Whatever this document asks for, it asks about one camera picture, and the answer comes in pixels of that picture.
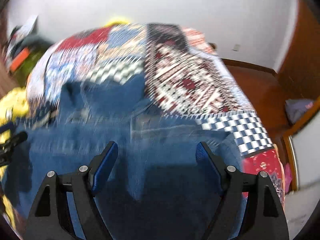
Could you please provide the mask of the green cloth covered table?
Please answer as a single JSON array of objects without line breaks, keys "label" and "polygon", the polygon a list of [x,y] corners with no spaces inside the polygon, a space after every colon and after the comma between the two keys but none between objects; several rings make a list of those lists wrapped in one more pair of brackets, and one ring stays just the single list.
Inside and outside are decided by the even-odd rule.
[{"label": "green cloth covered table", "polygon": [[13,77],[16,79],[20,87],[25,87],[29,74],[34,69],[38,61],[45,54],[45,50],[33,50],[21,62],[21,64],[14,70]]}]

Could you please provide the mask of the pink croc shoe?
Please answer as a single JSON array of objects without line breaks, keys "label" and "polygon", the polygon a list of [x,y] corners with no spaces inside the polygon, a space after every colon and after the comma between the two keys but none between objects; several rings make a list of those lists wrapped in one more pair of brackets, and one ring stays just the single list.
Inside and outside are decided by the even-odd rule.
[{"label": "pink croc shoe", "polygon": [[285,177],[285,193],[288,193],[290,191],[290,185],[292,182],[292,172],[291,172],[289,163],[287,163],[284,167],[284,177]]}]

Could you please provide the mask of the patchwork patterned bedspread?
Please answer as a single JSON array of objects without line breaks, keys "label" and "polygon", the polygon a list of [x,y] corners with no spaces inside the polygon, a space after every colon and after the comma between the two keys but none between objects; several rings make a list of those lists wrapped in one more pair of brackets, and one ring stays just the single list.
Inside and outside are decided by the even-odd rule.
[{"label": "patchwork patterned bedspread", "polygon": [[[209,46],[192,47],[186,30],[177,25],[121,24],[83,31],[52,45],[29,74],[25,88],[29,113],[1,131],[9,131],[11,138],[20,133],[19,120],[53,122],[67,82],[99,85],[112,80],[123,85],[139,74],[144,76],[144,97],[164,117],[190,119],[204,130],[232,133],[242,157],[239,171],[265,171],[283,206],[283,185],[275,180],[274,168],[246,172],[243,167],[245,159],[259,153],[277,159],[255,109],[215,52]],[[15,221],[18,217],[24,221],[16,237],[24,239],[29,214],[24,217],[13,210]]]}]

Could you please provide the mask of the dark grey plush item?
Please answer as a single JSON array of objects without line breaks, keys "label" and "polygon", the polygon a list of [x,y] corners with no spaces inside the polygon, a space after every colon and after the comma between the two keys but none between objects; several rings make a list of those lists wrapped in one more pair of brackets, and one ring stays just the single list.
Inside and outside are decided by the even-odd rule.
[{"label": "dark grey plush item", "polygon": [[28,48],[34,47],[34,48],[47,50],[53,44],[54,43],[52,41],[49,41],[40,35],[30,34],[23,39],[21,46],[28,47]]}]

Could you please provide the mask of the orange box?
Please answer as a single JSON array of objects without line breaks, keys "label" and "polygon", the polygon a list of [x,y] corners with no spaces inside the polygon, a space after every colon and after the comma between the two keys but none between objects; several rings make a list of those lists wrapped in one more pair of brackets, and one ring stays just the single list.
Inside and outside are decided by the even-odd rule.
[{"label": "orange box", "polygon": [[12,61],[10,66],[10,71],[15,72],[20,65],[25,61],[25,59],[30,55],[30,50],[28,48],[24,48]]}]

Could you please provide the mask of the blue denim jacket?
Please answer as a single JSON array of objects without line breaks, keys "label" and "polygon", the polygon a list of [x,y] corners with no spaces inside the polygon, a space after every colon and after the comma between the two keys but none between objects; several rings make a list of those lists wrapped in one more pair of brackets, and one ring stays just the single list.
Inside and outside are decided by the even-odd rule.
[{"label": "blue denim jacket", "polygon": [[67,82],[55,120],[19,120],[28,139],[13,154],[4,174],[6,196],[27,217],[49,171],[74,172],[118,145],[118,158],[97,205],[114,239],[200,239],[220,197],[215,183],[196,163],[204,141],[225,164],[242,169],[234,136],[204,130],[194,120],[166,118],[144,97],[144,76],[120,85]]}]

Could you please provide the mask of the yellow printed garment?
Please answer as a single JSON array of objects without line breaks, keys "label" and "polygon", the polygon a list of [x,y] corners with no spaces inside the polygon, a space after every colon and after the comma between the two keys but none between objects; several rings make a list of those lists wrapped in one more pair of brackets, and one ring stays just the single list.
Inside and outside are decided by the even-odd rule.
[{"label": "yellow printed garment", "polygon": [[[1,126],[28,113],[29,104],[25,88],[16,87],[1,98]],[[1,201],[4,204],[4,214],[8,217],[11,226],[16,228],[15,213],[10,200],[1,193]]]}]

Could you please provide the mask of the yellow plush pillow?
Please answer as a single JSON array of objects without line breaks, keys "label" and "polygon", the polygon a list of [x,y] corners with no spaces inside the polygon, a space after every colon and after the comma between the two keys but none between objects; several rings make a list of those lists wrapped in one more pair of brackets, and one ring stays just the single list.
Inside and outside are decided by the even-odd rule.
[{"label": "yellow plush pillow", "polygon": [[130,24],[132,22],[133,22],[133,20],[131,20],[130,18],[127,18],[124,16],[116,16],[116,17],[109,18],[105,22],[103,27],[111,27],[113,25],[121,25],[121,24]]}]

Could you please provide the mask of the white wall socket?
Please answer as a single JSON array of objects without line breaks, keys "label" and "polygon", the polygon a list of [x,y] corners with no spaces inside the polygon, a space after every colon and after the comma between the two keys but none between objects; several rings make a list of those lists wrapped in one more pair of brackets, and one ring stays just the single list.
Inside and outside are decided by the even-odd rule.
[{"label": "white wall socket", "polygon": [[233,51],[239,51],[240,49],[240,45],[239,44],[235,44],[233,47]]}]

